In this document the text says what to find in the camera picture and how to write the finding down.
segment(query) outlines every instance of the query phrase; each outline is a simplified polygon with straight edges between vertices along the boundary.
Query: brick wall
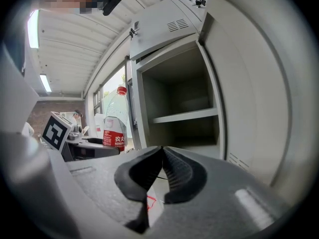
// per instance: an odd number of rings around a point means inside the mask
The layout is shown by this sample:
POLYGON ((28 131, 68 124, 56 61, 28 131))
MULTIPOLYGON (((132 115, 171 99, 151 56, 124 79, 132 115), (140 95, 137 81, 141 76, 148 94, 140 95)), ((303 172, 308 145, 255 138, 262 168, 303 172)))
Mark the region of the brick wall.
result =
POLYGON ((39 101, 34 106, 27 122, 33 127, 33 137, 42 135, 45 125, 49 119, 50 112, 73 112, 80 110, 83 114, 81 118, 83 128, 86 126, 84 101, 39 101))

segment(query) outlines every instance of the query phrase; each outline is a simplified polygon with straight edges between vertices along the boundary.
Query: red bottle cap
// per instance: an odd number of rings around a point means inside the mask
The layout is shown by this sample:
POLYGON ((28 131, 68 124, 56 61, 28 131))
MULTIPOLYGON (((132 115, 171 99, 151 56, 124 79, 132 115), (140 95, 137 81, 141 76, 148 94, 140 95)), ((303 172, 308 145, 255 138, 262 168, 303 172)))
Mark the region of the red bottle cap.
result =
POLYGON ((125 87, 118 87, 118 90, 117 90, 117 93, 119 94, 119 95, 126 95, 126 92, 127 92, 128 90, 125 88, 125 87))

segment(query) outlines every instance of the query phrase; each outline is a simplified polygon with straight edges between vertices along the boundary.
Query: red wire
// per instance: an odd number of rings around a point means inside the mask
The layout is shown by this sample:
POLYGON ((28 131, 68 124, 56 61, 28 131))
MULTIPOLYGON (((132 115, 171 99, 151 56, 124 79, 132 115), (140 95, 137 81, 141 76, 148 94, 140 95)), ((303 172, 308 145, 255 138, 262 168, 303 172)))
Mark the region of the red wire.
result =
POLYGON ((150 209, 153 207, 153 205, 155 204, 156 199, 155 199, 154 197, 150 197, 150 196, 148 196, 148 198, 150 198, 150 199, 154 200, 154 202, 153 202, 153 204, 152 204, 152 206, 151 206, 151 207, 149 207, 149 205, 148 205, 148 210, 150 210, 150 209))

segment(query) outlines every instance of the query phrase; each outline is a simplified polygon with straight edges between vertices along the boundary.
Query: fluorescent light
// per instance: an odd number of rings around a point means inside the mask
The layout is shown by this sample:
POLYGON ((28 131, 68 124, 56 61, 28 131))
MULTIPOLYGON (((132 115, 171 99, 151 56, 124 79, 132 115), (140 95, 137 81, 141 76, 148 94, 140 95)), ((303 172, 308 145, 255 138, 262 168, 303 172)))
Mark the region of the fluorescent light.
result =
POLYGON ((31 48, 39 48, 38 40, 38 16, 39 10, 35 10, 28 20, 28 36, 31 48))
POLYGON ((40 78, 41 78, 41 81, 42 81, 42 83, 44 85, 45 90, 47 92, 52 92, 46 75, 45 74, 40 74, 40 78))

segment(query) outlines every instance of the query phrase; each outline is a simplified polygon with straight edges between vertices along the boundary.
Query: red bottle label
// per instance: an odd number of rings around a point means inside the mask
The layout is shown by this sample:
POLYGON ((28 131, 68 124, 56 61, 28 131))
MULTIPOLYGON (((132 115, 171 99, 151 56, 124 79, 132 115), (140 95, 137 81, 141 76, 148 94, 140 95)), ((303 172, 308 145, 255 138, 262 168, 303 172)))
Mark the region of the red bottle label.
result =
POLYGON ((104 130, 103 145, 117 147, 120 151, 124 151, 124 136, 122 133, 104 130))

